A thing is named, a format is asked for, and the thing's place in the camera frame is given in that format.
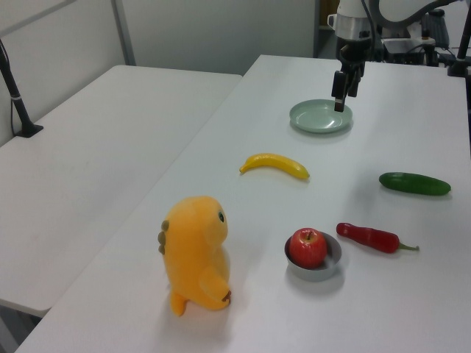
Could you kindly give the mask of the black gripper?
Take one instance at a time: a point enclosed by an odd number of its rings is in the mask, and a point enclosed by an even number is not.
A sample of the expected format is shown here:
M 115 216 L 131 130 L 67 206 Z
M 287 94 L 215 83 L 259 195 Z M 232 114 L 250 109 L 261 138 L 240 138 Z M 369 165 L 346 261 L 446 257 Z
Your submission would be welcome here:
M 364 75 L 365 62 L 370 58 L 370 38 L 366 40 L 346 40 L 337 37 L 336 59 L 341 63 L 341 71 L 335 71 L 331 96 L 334 110 L 344 111 L 345 97 L 356 97 L 358 86 Z

